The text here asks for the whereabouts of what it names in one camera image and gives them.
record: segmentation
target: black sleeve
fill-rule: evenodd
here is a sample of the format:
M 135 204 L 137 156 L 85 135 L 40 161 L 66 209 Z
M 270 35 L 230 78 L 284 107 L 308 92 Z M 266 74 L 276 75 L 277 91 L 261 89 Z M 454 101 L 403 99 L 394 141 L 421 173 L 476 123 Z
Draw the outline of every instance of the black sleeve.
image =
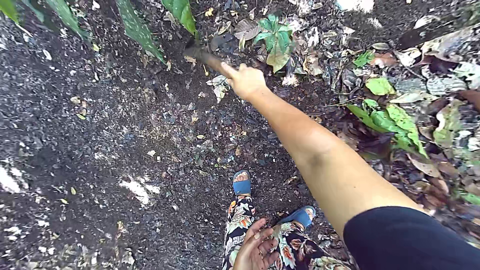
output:
M 414 209 L 368 210 L 343 235 L 361 270 L 480 270 L 480 249 Z

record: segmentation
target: dirt ground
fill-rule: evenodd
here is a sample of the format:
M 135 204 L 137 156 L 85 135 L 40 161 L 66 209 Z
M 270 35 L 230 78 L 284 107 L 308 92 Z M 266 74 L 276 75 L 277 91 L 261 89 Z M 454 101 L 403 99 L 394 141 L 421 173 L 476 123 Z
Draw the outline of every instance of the dirt ground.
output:
M 446 0 L 377 0 L 368 15 L 383 26 L 375 28 L 362 13 L 321 2 L 307 20 L 323 32 L 339 24 L 355 29 L 351 49 L 395 41 L 423 15 L 455 6 Z M 266 120 L 233 91 L 217 104 L 205 83 L 215 73 L 207 77 L 202 65 L 191 68 L 185 61 L 188 32 L 163 20 L 159 1 L 134 3 L 171 60 L 170 71 L 155 59 L 142 63 L 141 48 L 124 35 L 113 0 L 100 1 L 95 11 L 89 1 L 76 7 L 87 13 L 80 22 L 93 31 L 99 52 L 70 30 L 45 30 L 30 12 L 24 27 L 34 37 L 1 16 L 0 173 L 19 190 L 0 193 L 1 228 L 18 229 L 15 238 L 0 230 L 0 269 L 218 269 L 230 178 L 239 169 L 252 173 L 258 217 L 271 224 L 303 205 L 318 208 Z M 192 13 L 214 7 L 217 15 L 224 4 L 192 1 Z M 295 12 L 286 0 L 241 4 L 248 8 L 231 17 L 234 22 L 267 4 L 269 13 Z M 215 17 L 197 16 L 204 39 L 217 30 Z M 230 56 L 236 64 L 251 58 L 248 51 Z M 339 128 L 346 113 L 324 107 L 339 102 L 325 80 L 282 86 L 263 68 L 274 92 L 332 131 Z M 76 115 L 82 109 L 85 120 Z M 311 237 L 348 260 L 318 212 Z

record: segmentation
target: floral pants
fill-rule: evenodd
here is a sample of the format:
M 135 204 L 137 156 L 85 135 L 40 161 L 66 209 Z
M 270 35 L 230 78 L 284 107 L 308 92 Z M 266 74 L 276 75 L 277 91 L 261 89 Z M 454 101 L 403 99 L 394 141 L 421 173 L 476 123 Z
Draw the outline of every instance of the floral pants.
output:
M 255 207 L 250 196 L 236 196 L 228 208 L 225 229 L 223 270 L 232 270 L 250 225 L 253 224 Z M 271 270 L 348 270 L 344 264 L 326 253 L 295 223 L 286 222 L 274 227 L 273 237 L 278 241 L 276 250 L 280 256 L 270 266 Z

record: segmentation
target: hand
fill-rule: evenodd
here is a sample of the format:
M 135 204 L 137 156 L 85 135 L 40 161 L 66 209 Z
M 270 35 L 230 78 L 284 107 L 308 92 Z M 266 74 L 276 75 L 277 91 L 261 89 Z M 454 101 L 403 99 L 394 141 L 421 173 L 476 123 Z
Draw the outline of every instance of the hand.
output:
M 259 232 L 265 223 L 266 219 L 260 219 L 250 226 L 235 259 L 233 270 L 264 270 L 278 258 L 278 252 L 269 253 L 270 249 L 276 248 L 277 240 L 266 239 L 272 235 L 273 229 L 263 229 Z
M 232 86 L 233 91 L 241 99 L 249 100 L 252 93 L 268 89 L 265 84 L 264 73 L 252 67 L 247 67 L 246 64 L 240 64 L 238 71 L 227 63 L 222 63 L 223 69 L 229 74 L 230 79 L 228 83 Z

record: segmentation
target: blue sandal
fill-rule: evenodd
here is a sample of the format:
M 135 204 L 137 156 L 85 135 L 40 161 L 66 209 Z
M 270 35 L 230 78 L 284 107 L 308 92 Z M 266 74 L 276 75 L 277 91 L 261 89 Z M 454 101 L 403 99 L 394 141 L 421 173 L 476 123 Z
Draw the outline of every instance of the blue sandal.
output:
M 291 222 L 291 221 L 298 221 L 303 225 L 304 228 L 307 228 L 308 226 L 310 226 L 312 224 L 312 221 L 310 220 L 310 217 L 308 216 L 307 212 L 305 211 L 308 208 L 310 208 L 313 211 L 313 217 L 315 217 L 316 216 L 315 208 L 313 206 L 307 205 L 307 206 L 304 206 L 304 207 L 296 210 L 295 212 L 293 212 L 288 217 L 283 218 L 277 224 L 282 224 L 282 223 Z
M 238 181 L 238 182 L 233 182 L 233 180 L 242 172 L 246 172 L 248 175 L 248 180 L 243 180 L 243 181 Z M 241 170 L 235 173 L 235 175 L 232 178 L 233 182 L 233 191 L 235 192 L 235 195 L 240 195 L 240 194 L 252 194 L 250 191 L 250 185 L 251 185 L 251 179 L 252 177 L 250 176 L 250 173 L 247 170 Z

